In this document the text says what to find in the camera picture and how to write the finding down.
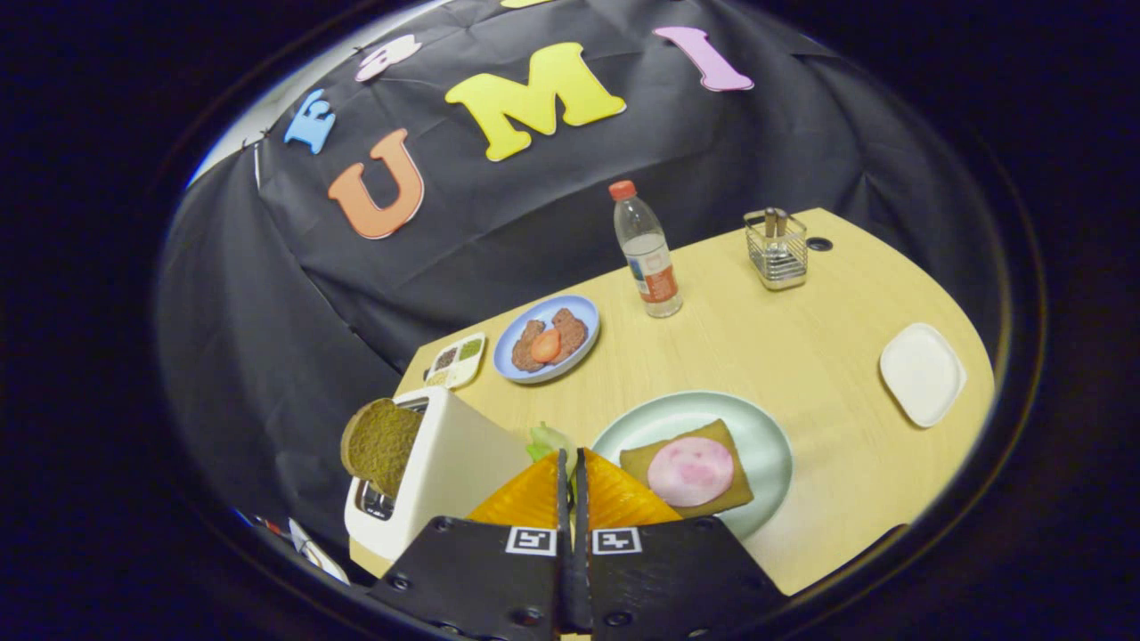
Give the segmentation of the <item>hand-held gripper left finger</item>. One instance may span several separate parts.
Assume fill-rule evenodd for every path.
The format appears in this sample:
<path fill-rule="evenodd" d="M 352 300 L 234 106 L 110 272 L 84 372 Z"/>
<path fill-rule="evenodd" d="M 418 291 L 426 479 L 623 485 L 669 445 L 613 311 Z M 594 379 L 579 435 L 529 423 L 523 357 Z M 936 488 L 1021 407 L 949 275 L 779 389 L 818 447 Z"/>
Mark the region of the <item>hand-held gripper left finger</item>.
<path fill-rule="evenodd" d="M 378 605 L 442 638 L 557 640 L 571 559 L 565 451 L 557 451 L 552 528 L 435 516 L 368 589 Z"/>

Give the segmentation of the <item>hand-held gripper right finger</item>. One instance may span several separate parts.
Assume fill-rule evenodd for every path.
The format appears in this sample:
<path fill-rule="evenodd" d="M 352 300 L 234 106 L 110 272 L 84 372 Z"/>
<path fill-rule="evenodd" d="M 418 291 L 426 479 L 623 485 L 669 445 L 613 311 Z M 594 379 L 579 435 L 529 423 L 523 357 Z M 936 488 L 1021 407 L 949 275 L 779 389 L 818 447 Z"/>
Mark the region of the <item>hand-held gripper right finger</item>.
<path fill-rule="evenodd" d="M 591 528 L 609 461 L 575 466 L 575 628 L 591 640 L 730 640 L 785 609 L 785 597 L 715 516 Z"/>

